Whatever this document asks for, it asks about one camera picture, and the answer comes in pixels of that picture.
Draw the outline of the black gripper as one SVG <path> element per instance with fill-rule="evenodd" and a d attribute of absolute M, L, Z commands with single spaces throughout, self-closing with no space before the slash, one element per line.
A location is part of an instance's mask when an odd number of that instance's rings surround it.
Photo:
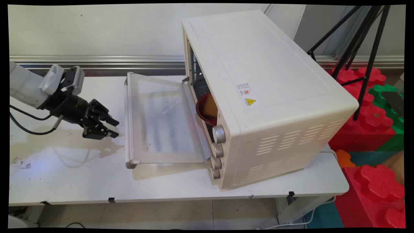
<path fill-rule="evenodd" d="M 119 121 L 112 118 L 109 110 L 96 99 L 87 100 L 70 94 L 69 91 L 58 90 L 49 96 L 42 105 L 43 109 L 63 121 L 79 125 L 83 129 L 82 136 L 86 139 L 102 140 L 106 137 L 117 138 L 119 133 L 103 124 L 103 121 L 118 126 Z"/>

